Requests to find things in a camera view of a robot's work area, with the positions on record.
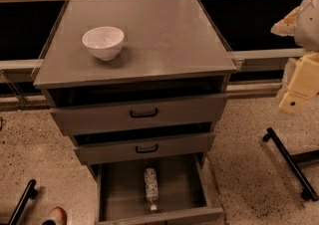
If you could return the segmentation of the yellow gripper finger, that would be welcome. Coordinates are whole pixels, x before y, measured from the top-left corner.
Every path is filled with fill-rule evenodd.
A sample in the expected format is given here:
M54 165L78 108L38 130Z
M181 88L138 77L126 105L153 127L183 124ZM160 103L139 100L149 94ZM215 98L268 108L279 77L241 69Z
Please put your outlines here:
M275 23L270 32L274 35L285 37L291 36L293 37L295 34L296 28L296 18L299 8L296 7L292 11L290 11L283 19L279 22Z
M290 58L286 64L279 110L300 113L310 100L319 94L319 54L312 53L300 59Z

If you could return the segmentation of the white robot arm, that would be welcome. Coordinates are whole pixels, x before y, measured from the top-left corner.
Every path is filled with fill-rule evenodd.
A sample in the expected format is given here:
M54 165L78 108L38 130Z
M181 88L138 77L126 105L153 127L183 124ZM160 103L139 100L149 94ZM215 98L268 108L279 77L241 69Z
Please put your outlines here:
M298 60L289 60L288 67L294 65L294 71L278 106L283 113L299 113L319 93L319 0L303 0L270 32L291 36L298 46L309 51Z

